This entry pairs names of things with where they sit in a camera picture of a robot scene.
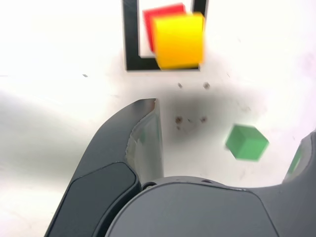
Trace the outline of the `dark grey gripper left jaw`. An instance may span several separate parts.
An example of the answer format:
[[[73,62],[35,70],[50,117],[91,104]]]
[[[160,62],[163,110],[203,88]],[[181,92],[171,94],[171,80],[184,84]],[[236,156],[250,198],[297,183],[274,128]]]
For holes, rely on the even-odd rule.
[[[140,99],[95,133],[46,236],[103,237],[143,185],[163,176],[159,103],[155,98]]]

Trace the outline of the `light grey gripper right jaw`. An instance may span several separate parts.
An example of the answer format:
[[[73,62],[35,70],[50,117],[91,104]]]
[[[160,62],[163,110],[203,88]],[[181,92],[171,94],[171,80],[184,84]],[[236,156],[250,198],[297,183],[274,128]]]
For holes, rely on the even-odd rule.
[[[134,197],[108,237],[313,237],[316,234],[316,135],[302,140],[309,157],[297,176],[276,186],[235,188],[169,182]]]

